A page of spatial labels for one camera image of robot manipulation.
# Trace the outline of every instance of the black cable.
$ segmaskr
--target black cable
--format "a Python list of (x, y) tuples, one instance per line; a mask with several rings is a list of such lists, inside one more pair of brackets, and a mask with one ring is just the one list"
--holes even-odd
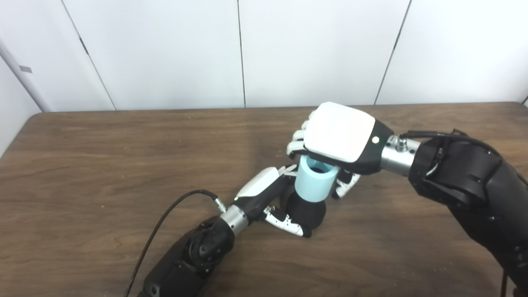
[(496, 151), (491, 145), (483, 141), (480, 141), (478, 139), (474, 139), (472, 137), (466, 136), (466, 135), (442, 133), (442, 132), (436, 132), (436, 131), (409, 131), (407, 133), (400, 134), (400, 138), (436, 138), (436, 137), (443, 137), (443, 138), (448, 138), (451, 140), (475, 144), (502, 158), (501, 154), (499, 154), (499, 152)]
[(506, 270), (502, 272), (501, 297), (506, 297), (506, 286), (508, 284), (508, 274)]
[(136, 267), (134, 268), (134, 271), (132, 272), (132, 276), (130, 277), (130, 283), (128, 284), (127, 290), (125, 291), (124, 297), (128, 297), (128, 294), (130, 294), (130, 290), (132, 289), (132, 285), (134, 284), (134, 280), (136, 279), (137, 272), (139, 271), (139, 267), (141, 266), (141, 262), (143, 261), (143, 258), (145, 257), (145, 254), (147, 253), (148, 247), (150, 246), (150, 243), (152, 242), (152, 239), (154, 238), (154, 235), (158, 232), (159, 227), (162, 225), (165, 218), (168, 216), (168, 214), (180, 203), (183, 201), (183, 199), (194, 195), (194, 194), (204, 194), (206, 196), (211, 197), (213, 200), (218, 198), (218, 196), (214, 193), (211, 193), (207, 190), (194, 190), (191, 191), (181, 197), (178, 198), (169, 208), (165, 211), (165, 213), (162, 215), (162, 217), (159, 219), (158, 223), (156, 224), (156, 227), (152, 230), (152, 233), (150, 234), (150, 237), (147, 240), (147, 243), (145, 244), (145, 247), (143, 248), (143, 251), (141, 252), (141, 255), (139, 256), (139, 259), (136, 263)]

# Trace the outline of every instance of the black cylinder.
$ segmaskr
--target black cylinder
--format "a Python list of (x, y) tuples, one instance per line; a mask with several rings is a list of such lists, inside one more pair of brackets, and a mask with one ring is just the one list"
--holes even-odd
[(309, 202), (297, 192), (293, 192), (286, 203), (286, 213), (290, 215), (292, 222), (313, 230), (319, 227), (325, 218), (325, 200)]

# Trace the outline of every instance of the cable connector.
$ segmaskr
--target cable connector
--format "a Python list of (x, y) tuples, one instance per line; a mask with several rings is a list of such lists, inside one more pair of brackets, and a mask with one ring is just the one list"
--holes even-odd
[(216, 205), (218, 206), (218, 210), (221, 213), (225, 213), (227, 211), (227, 208), (225, 208), (225, 205), (222, 200), (220, 200), (220, 198), (217, 197), (216, 199), (214, 199), (214, 203), (216, 203)]

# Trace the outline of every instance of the white robotic hand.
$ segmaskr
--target white robotic hand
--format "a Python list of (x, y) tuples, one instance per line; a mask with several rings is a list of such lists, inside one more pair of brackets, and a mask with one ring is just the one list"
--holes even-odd
[(251, 222), (265, 220), (279, 229), (309, 238), (312, 235), (310, 229), (292, 222), (284, 211), (268, 206), (271, 200), (284, 190), (286, 185), (281, 180), (289, 181), (296, 175), (297, 165), (262, 170), (240, 189), (227, 211), (222, 211), (219, 206), (223, 212), (221, 218), (232, 227), (235, 235)]
[(381, 170), (381, 152), (393, 131), (371, 115), (332, 102), (313, 111), (294, 133), (287, 154), (308, 154), (312, 159), (343, 169), (333, 193), (344, 196), (360, 174)]

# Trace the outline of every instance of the robot finger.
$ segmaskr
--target robot finger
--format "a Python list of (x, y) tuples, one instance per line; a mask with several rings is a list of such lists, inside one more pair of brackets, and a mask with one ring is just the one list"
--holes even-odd
[(291, 141), (299, 141), (304, 139), (304, 133), (306, 130), (297, 130), (294, 133), (294, 137), (291, 139)]
[(310, 238), (312, 236), (312, 230), (292, 222), (290, 216), (287, 213), (275, 208), (274, 206), (268, 206), (264, 210), (264, 214), (266, 215), (266, 222), (279, 229), (305, 238)]
[(286, 165), (279, 168), (279, 175), (284, 175), (288, 179), (293, 179), (297, 177), (297, 165)]
[(342, 170), (337, 176), (335, 189), (332, 192), (332, 198), (341, 199), (357, 183), (361, 175), (350, 171)]
[(307, 153), (308, 152), (304, 147), (304, 141), (292, 141), (288, 144), (288, 147), (286, 148), (286, 154), (288, 155), (288, 157), (290, 157), (290, 159), (293, 159), (297, 154), (305, 155)]
[(304, 123), (302, 124), (302, 126), (300, 128), (303, 129), (303, 130), (306, 130), (306, 127), (308, 127), (308, 123), (309, 122), (310, 122), (310, 120), (307, 119), (306, 121), (304, 121)]

